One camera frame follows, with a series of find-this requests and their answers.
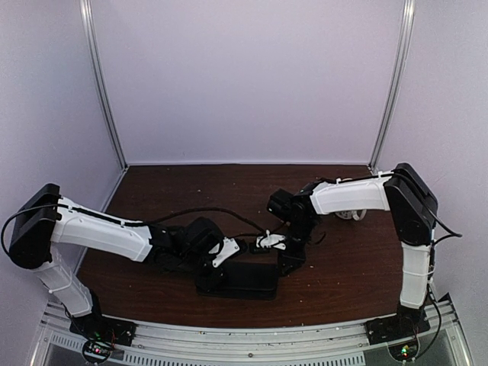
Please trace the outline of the black tool case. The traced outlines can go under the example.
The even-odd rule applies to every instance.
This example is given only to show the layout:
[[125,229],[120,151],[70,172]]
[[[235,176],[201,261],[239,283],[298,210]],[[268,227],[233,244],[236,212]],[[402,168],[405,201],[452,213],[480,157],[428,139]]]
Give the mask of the black tool case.
[[273,300],[278,289],[278,267],[275,264],[224,262],[220,266],[225,278],[213,291],[200,295],[238,300]]

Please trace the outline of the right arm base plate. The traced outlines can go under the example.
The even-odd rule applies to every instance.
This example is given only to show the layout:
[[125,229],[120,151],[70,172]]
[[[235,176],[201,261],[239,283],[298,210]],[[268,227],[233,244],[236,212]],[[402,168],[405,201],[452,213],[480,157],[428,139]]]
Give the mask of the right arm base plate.
[[429,321],[426,319],[414,323],[411,319],[401,319],[398,316],[368,320],[364,326],[370,345],[411,338],[431,329]]

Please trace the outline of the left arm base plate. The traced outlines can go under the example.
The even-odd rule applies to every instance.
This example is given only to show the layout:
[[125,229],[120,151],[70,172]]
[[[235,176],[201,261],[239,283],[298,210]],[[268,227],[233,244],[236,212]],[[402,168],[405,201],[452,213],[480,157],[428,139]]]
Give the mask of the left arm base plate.
[[89,341],[131,346],[135,336],[136,323],[89,314],[71,318],[69,331],[81,335]]

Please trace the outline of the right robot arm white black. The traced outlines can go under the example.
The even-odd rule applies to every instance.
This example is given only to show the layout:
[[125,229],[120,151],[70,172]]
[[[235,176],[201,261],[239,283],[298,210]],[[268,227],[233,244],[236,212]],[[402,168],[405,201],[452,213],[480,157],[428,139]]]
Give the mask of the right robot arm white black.
[[267,210],[287,229],[283,234],[267,231],[256,243],[279,251],[283,275],[305,262],[305,245],[322,218],[361,221],[370,212],[389,216],[403,260],[397,315],[390,328],[404,337],[420,324],[435,270],[438,200],[410,164],[360,178],[317,179],[295,193],[279,189],[270,196]]

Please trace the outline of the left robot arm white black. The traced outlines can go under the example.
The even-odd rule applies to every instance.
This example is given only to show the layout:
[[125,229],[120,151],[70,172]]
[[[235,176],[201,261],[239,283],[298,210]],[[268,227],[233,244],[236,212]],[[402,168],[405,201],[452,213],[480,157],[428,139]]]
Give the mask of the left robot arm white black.
[[94,295],[64,262],[57,244],[111,252],[134,262],[168,259],[172,265],[187,266],[196,260],[210,268],[219,268],[239,249],[208,219],[200,218],[175,230],[124,220],[79,206],[63,197],[55,184],[44,185],[13,221],[11,241],[5,248],[9,258],[34,271],[94,339],[105,337],[110,323],[97,312]]

